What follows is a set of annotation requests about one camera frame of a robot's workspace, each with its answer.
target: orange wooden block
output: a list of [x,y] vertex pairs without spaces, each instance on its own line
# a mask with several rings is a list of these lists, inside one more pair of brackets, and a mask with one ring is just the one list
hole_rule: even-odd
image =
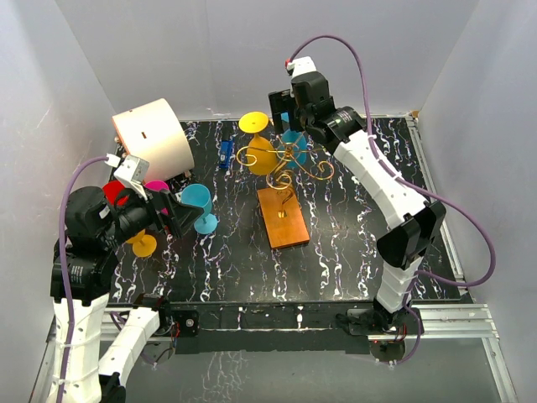
[[287,248],[310,241],[310,234],[305,225],[300,204],[293,195],[285,203],[286,217],[279,217],[282,200],[287,196],[285,192],[278,193],[272,188],[258,191],[261,213],[267,228],[268,240],[272,249]]

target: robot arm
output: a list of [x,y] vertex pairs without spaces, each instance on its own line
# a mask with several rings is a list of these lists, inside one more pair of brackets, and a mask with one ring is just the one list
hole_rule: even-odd
[[[310,57],[287,65],[291,89],[268,95],[276,133],[283,132],[281,114],[288,113],[291,130],[306,131],[341,161],[366,188],[383,212],[390,231],[377,241],[384,259],[383,277],[373,302],[377,323],[388,329],[404,311],[415,271],[439,233],[444,206],[431,204],[413,189],[400,185],[373,156],[364,122],[351,107],[336,108],[328,81]],[[380,158],[400,175],[383,153]]]
[[[180,238],[203,213],[199,207],[177,202],[169,191],[143,188],[148,166],[146,161],[129,155],[117,168],[114,175],[127,187],[117,197],[128,198],[124,206],[110,203],[102,189],[95,186],[82,187],[69,196],[65,225],[71,246],[66,256],[74,316],[69,317],[57,243],[50,286],[57,336],[48,403],[124,402],[124,385],[143,346],[154,332],[169,326],[164,298],[141,295],[117,339],[99,360],[102,315],[109,300],[112,275],[119,264],[117,248],[149,227],[167,230]],[[74,322],[74,332],[68,346],[65,340],[70,320]],[[67,347],[66,372],[61,379]]]

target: blue small bottle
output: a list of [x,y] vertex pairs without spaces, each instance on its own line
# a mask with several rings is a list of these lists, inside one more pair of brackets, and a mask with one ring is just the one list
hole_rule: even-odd
[[229,169],[229,161],[233,151],[233,137],[229,134],[229,130],[222,130],[222,141],[220,142],[220,169]]

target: black and white marbled mat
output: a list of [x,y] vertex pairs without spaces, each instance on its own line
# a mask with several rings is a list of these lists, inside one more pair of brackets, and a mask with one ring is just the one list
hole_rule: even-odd
[[[196,163],[189,180],[169,183],[180,191],[193,181],[213,195],[216,231],[198,236],[194,228],[182,239],[154,234],[155,253],[133,256],[130,245],[117,252],[120,265],[112,280],[111,302],[131,302],[141,292],[164,294],[171,301],[332,301],[372,300],[382,275],[375,248],[387,225],[373,199],[356,178],[324,151],[311,154],[306,166],[328,159],[336,168],[331,181],[312,181],[296,171],[298,193],[311,241],[304,246],[271,250],[260,214],[256,190],[267,187],[264,177],[232,161],[218,169],[222,131],[234,133],[235,148],[250,140],[237,122],[183,123]],[[404,118],[374,120],[378,145],[407,181],[425,186]],[[264,133],[275,143],[271,127]],[[440,237],[423,263],[425,270],[453,279],[446,247]],[[420,278],[414,298],[458,299],[457,288]]]

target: white drum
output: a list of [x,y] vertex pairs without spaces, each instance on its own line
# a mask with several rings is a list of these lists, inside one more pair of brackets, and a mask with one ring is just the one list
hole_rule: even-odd
[[128,154],[149,162],[145,181],[166,181],[194,168],[185,132],[165,99],[112,117]]

